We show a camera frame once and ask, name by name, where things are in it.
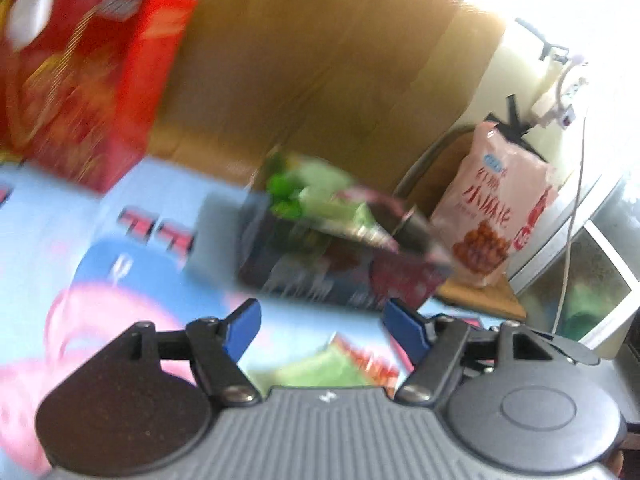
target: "metal screw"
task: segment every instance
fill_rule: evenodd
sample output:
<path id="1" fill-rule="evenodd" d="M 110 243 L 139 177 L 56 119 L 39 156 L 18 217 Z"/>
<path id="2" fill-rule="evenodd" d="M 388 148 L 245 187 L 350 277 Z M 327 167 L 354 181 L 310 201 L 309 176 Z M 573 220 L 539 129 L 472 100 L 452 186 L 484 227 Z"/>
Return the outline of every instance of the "metal screw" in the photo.
<path id="1" fill-rule="evenodd" d="M 407 404 L 421 404 L 431 399 L 431 392 L 423 386 L 408 384 L 398 390 L 396 397 Z"/>
<path id="2" fill-rule="evenodd" d="M 229 386 L 222 392 L 226 402 L 244 404 L 255 399 L 255 392 L 248 386 Z"/>

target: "blue logo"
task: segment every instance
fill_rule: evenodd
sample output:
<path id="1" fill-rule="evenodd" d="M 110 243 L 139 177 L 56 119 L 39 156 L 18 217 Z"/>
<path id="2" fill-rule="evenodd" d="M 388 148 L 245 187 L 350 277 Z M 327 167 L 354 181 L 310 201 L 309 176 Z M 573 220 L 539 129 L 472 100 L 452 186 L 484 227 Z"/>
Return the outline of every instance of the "blue logo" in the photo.
<path id="1" fill-rule="evenodd" d="M 491 168 L 492 170 L 495 171 L 495 173 L 500 173 L 502 171 L 502 163 L 500 162 L 500 160 L 498 160 L 498 158 L 491 154 L 491 153 L 487 153 L 484 156 L 484 164 Z"/>

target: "light blue tablecloth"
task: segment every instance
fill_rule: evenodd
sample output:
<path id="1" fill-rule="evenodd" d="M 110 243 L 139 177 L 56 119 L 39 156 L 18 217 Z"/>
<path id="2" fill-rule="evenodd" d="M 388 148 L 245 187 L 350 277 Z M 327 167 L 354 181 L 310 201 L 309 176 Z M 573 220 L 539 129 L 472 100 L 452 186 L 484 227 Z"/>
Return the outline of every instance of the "light blue tablecloth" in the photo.
<path id="1" fill-rule="evenodd" d="M 104 197 L 28 165 L 0 166 L 3 187 L 12 194 L 0 206 L 0 479 L 33 479 L 46 467 L 42 457 L 29 455 L 36 445 L 33 413 L 62 378 L 56 373 L 68 373 L 132 316 L 152 317 L 163 330 L 196 317 L 224 317 L 252 294 L 234 281 L 246 192 L 152 158 Z M 186 264 L 156 234 L 146 244 L 126 236 L 118 216 L 132 206 L 195 234 Z M 118 281 L 120 290 L 134 292 L 126 298 L 110 276 L 123 254 L 133 262 Z M 400 366 L 374 313 L 258 298 L 262 329 L 241 360 L 245 370 L 313 354 L 335 332 Z M 501 322 L 437 300 L 421 312 L 479 317 L 485 326 Z"/>

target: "picture of fried snack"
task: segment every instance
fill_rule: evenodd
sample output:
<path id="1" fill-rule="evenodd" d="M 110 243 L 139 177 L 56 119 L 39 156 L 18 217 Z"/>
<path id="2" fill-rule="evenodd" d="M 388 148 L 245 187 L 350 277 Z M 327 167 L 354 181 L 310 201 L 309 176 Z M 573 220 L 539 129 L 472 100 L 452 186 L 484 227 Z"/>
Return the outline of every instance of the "picture of fried snack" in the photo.
<path id="1" fill-rule="evenodd" d="M 507 259 L 510 247 L 510 240 L 500 238 L 489 222 L 482 220 L 461 242 L 453 245 L 453 253 L 472 273 L 486 276 Z"/>

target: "pink snack bag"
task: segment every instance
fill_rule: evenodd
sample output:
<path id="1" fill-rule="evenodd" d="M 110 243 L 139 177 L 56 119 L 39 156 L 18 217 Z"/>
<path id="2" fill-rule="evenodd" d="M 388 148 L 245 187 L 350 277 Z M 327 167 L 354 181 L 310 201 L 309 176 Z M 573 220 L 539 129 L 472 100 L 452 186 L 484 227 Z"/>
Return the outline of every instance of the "pink snack bag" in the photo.
<path id="1" fill-rule="evenodd" d="M 474 286 L 498 280 L 556 199 L 552 175 L 551 165 L 505 140 L 495 123 L 476 126 L 471 152 L 431 215 L 457 277 Z"/>

